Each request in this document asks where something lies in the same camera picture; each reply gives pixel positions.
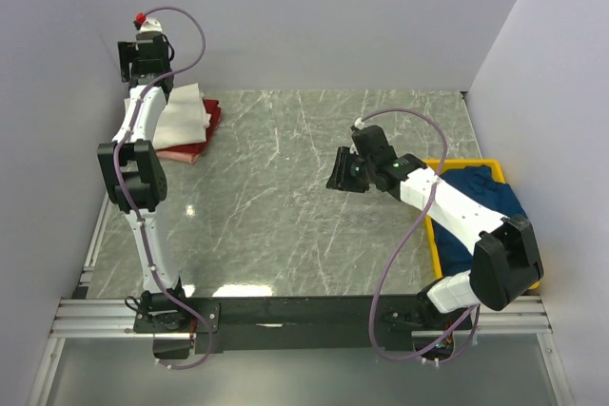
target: white wall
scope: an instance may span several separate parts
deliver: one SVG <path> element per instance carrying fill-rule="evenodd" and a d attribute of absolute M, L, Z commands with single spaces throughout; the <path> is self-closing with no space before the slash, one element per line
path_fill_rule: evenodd
<path fill-rule="evenodd" d="M 607 404 L 609 8 L 518 0 L 468 96 L 537 230 L 542 296 L 578 404 Z"/>
<path fill-rule="evenodd" d="M 173 4 L 200 18 L 205 61 L 178 77 L 215 88 L 469 89 L 516 0 L 85 0 L 109 47 L 140 10 Z M 163 15 L 178 62 L 196 32 Z"/>
<path fill-rule="evenodd" d="M 0 402 L 18 406 L 78 281 L 123 88 L 77 0 L 0 2 Z"/>

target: yellow bin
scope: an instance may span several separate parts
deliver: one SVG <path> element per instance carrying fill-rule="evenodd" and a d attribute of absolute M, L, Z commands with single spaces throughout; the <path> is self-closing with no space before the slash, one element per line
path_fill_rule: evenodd
<path fill-rule="evenodd" d="M 436 169 L 440 161 L 438 159 L 426 159 L 425 163 L 431 166 L 433 169 Z M 442 170 L 440 170 L 440 173 L 443 173 L 446 170 L 480 165 L 488 165 L 491 169 L 493 179 L 498 183 L 505 183 L 501 165 L 494 159 L 448 159 L 446 162 L 444 162 L 444 167 Z M 434 226 L 432 225 L 431 218 L 429 216 L 425 218 L 425 230 L 427 230 L 427 241 L 429 242 L 429 250 L 431 251 L 431 262 L 434 267 L 434 275 L 436 276 L 436 279 L 439 279 L 443 276 L 442 267 L 440 265 L 440 256 L 438 255 L 438 246 L 436 246 Z M 537 281 L 530 288 L 537 289 L 539 285 L 540 283 Z"/>

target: red cloth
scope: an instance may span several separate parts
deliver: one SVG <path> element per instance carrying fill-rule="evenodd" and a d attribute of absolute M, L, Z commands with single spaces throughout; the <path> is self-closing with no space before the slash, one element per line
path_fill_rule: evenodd
<path fill-rule="evenodd" d="M 211 117 L 209 119 L 209 127 L 206 129 L 206 142 L 195 143 L 192 145 L 179 145 L 173 147 L 166 147 L 165 149 L 159 149 L 157 156 L 164 159 L 171 159 L 178 162 L 186 162 L 187 164 L 194 164 L 197 159 L 206 149 L 213 132 L 220 123 L 220 116 L 222 109 L 220 108 L 220 102 L 217 100 L 203 100 L 203 105 L 206 108 L 207 114 Z"/>

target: white cloth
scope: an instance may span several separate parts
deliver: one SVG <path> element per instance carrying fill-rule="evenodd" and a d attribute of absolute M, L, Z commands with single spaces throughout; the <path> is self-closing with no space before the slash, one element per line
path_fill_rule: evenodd
<path fill-rule="evenodd" d="M 129 99 L 125 99 L 125 109 L 128 104 Z M 152 145 L 155 149 L 163 149 L 205 142 L 210 118 L 198 84 L 175 87 L 159 117 Z"/>

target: marble tabletop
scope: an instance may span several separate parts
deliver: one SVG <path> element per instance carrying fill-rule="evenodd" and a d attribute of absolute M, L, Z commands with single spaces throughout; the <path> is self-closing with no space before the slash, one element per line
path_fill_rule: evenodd
<path fill-rule="evenodd" d="M 350 145 L 362 114 L 417 109 L 445 130 L 449 158 L 479 158 L 457 91 L 268 90 L 209 92 L 223 119 L 194 164 L 162 161 L 169 186 L 163 211 L 171 255 L 195 296 L 370 294 L 417 210 L 372 188 L 327 190 L 337 147 Z M 437 133 L 418 118 L 386 114 L 398 155 L 438 158 Z M 108 209 L 90 299 L 141 292 L 142 272 L 124 216 Z M 424 229 L 391 270 L 385 293 L 416 293 L 434 279 Z"/>

